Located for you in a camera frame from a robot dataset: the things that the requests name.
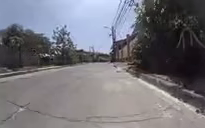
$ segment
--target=cracked pavement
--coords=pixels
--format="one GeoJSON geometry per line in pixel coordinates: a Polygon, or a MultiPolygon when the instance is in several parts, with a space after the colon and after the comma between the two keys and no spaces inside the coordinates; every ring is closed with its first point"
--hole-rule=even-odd
{"type": "Polygon", "coordinates": [[[0,128],[205,128],[191,106],[113,67],[86,64],[0,79],[0,128]]]}

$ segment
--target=sidewalk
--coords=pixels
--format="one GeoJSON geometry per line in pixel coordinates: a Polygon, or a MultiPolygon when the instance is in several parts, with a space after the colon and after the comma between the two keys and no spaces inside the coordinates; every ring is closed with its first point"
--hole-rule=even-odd
{"type": "Polygon", "coordinates": [[[49,67],[43,67],[43,68],[37,68],[37,67],[26,67],[22,68],[19,71],[8,71],[7,73],[0,73],[0,78],[15,76],[15,75],[23,75],[27,73],[33,73],[33,72],[39,72],[44,70],[50,70],[50,69],[58,69],[62,68],[64,66],[49,66],[49,67]]]}
{"type": "Polygon", "coordinates": [[[196,107],[196,112],[205,115],[205,97],[200,94],[196,94],[194,91],[183,88],[182,84],[171,81],[168,76],[136,73],[133,69],[130,69],[127,64],[114,63],[114,65],[158,87],[159,89],[168,92],[173,97],[176,97],[179,100],[196,107]]]}

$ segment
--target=wall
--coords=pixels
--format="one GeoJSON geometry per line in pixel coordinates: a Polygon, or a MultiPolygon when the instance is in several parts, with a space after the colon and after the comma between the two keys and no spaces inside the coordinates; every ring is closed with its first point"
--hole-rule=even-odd
{"type": "Polygon", "coordinates": [[[127,35],[126,39],[119,40],[116,42],[116,61],[131,61],[132,60],[132,50],[134,44],[137,42],[136,35],[127,35]]]}
{"type": "MultiPolygon", "coordinates": [[[[18,65],[18,52],[14,52],[6,46],[0,45],[0,67],[13,67],[18,65]]],[[[30,53],[22,53],[23,66],[38,65],[38,57],[30,53]]]]}

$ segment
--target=road crack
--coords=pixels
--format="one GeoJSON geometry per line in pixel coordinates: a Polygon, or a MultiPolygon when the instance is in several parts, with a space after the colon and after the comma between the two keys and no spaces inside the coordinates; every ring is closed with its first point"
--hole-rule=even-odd
{"type": "Polygon", "coordinates": [[[124,116],[89,116],[89,117],[86,117],[85,119],[76,119],[76,118],[69,118],[69,117],[65,117],[65,116],[56,116],[56,115],[44,113],[44,112],[41,112],[38,110],[32,110],[28,107],[28,105],[30,105],[30,103],[25,104],[25,105],[19,105],[19,104],[16,104],[14,102],[11,102],[11,101],[7,101],[7,102],[13,104],[18,109],[15,112],[11,113],[6,119],[2,120],[0,124],[4,124],[8,120],[15,119],[17,114],[19,114],[20,112],[23,112],[23,111],[30,111],[30,112],[34,112],[34,113],[37,113],[37,114],[42,115],[42,116],[47,116],[47,117],[51,117],[54,119],[65,120],[67,122],[74,122],[74,123],[121,124],[121,123],[144,122],[144,121],[157,120],[157,119],[164,118],[163,116],[154,116],[154,117],[144,118],[144,119],[120,120],[121,118],[124,118],[124,117],[137,117],[137,116],[140,116],[142,114],[146,114],[146,112],[143,112],[140,114],[132,114],[132,115],[124,115],[124,116]],[[103,121],[101,119],[117,119],[117,120],[115,120],[115,121],[103,121]]]}

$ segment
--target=house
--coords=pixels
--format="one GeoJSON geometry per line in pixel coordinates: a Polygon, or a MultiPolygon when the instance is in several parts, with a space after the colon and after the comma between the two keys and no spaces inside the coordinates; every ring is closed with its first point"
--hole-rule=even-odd
{"type": "Polygon", "coordinates": [[[125,39],[114,42],[114,54],[116,61],[131,61],[132,50],[137,42],[137,33],[127,35],[125,39]]]}

